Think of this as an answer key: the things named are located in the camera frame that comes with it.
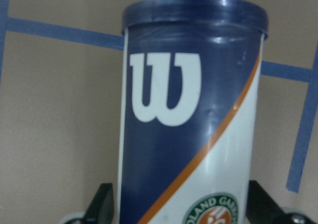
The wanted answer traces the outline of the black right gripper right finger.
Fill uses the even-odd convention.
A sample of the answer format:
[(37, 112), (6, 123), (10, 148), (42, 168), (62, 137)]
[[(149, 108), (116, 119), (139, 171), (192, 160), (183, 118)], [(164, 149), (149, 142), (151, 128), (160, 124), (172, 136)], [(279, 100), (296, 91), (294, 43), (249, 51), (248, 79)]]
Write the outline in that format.
[(247, 220), (251, 224), (315, 224), (300, 212), (285, 212), (255, 180), (249, 181)]

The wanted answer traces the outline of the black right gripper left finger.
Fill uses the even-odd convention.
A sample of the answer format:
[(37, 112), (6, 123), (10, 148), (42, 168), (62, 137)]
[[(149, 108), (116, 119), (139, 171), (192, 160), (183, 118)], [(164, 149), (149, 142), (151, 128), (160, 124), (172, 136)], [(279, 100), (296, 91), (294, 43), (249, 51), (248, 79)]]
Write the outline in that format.
[(112, 183), (102, 183), (87, 210), (63, 217), (60, 224), (111, 224), (114, 218), (114, 194)]

